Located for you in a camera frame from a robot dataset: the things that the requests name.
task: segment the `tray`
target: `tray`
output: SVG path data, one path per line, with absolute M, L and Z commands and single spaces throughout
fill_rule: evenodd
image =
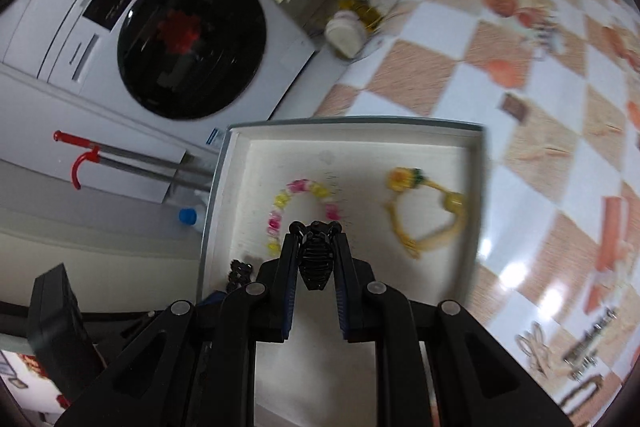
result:
M 198 298 L 224 290 L 232 259 L 254 264 L 256 272 L 271 259 L 266 227 L 274 197 L 307 178 L 334 192 L 351 253 L 368 261 L 377 279 L 410 299 L 464 304 L 478 251 L 484 162 L 484 131 L 473 124 L 356 117 L 231 127 L 207 211 Z M 465 232 L 418 261 L 396 239 L 383 206 L 392 194 L 386 175 L 399 166 L 423 169 L 468 201 Z M 441 197 L 426 187 L 403 195 L 398 210 L 410 235 L 450 221 Z M 284 210 L 281 240 L 291 221 L 315 219 L 325 220 L 322 205 L 311 194 L 295 195 Z M 256 425 L 276 425 L 269 420 L 276 417 L 299 426 L 373 426 L 375 385 L 373 346 L 342 340 L 333 282 L 308 292 L 299 281 L 290 339 L 257 347 Z

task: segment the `silver screw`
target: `silver screw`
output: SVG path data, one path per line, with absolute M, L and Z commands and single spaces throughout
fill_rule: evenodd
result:
M 447 315 L 453 316 L 460 313 L 460 305 L 455 301 L 444 301 L 441 308 Z
M 187 301 L 177 301 L 171 305 L 171 312 L 174 315 L 184 315 L 191 309 L 191 304 Z
M 386 292 L 386 284 L 383 282 L 372 281 L 367 284 L 367 290 L 374 295 L 382 295 Z
M 261 282 L 252 282 L 244 287 L 244 291 L 249 295 L 262 295 L 266 289 L 266 286 Z

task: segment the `yellow hair tie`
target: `yellow hair tie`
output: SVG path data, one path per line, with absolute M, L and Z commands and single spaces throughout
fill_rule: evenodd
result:
M 432 182 L 422 174 L 420 169 L 397 167 L 389 172 L 386 183 L 388 187 L 395 192 L 391 201 L 385 205 L 391 219 L 391 227 L 406 251 L 414 259 L 420 259 L 420 254 L 423 251 L 434 250 L 446 245 L 464 229 L 466 224 L 465 197 L 458 192 L 451 192 L 445 187 Z M 432 232 L 422 239 L 412 239 L 400 224 L 396 206 L 398 198 L 403 192 L 421 185 L 435 188 L 442 192 L 444 194 L 442 206 L 447 212 L 453 214 L 455 218 L 451 225 L 443 229 L 436 230 L 436 232 Z

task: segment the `hair tie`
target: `hair tie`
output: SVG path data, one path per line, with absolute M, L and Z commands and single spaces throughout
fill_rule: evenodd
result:
M 275 197 L 273 207 L 269 213 L 267 223 L 267 247 L 272 257 L 280 255 L 280 229 L 282 227 L 282 214 L 284 209 L 294 194 L 300 194 L 302 192 L 310 192 L 318 198 L 320 203 L 324 205 L 324 217 L 328 222 L 340 221 L 338 205 L 335 203 L 331 192 L 324 187 L 324 185 L 311 180 L 296 180 L 290 182 L 290 184 L 287 184 L 287 187 L 281 190 Z
M 386 183 L 395 192 L 391 201 L 385 205 L 391 220 L 391 227 L 405 250 L 414 259 L 420 259 L 420 254 L 423 251 L 434 250 L 447 244 L 464 229 L 466 223 L 465 197 L 426 178 L 420 169 L 397 167 L 389 172 Z M 436 230 L 421 239 L 413 239 L 404 231 L 398 219 L 398 198 L 407 190 L 418 188 L 421 185 L 435 188 L 444 194 L 442 206 L 447 212 L 454 215 L 454 220 L 451 225 L 441 230 Z

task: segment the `plastic bottle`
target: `plastic bottle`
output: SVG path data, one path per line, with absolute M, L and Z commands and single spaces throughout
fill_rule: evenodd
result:
M 197 204 L 194 208 L 183 208 L 178 213 L 178 219 L 185 225 L 190 225 L 198 232 L 204 231 L 204 222 L 207 219 L 207 208 Z

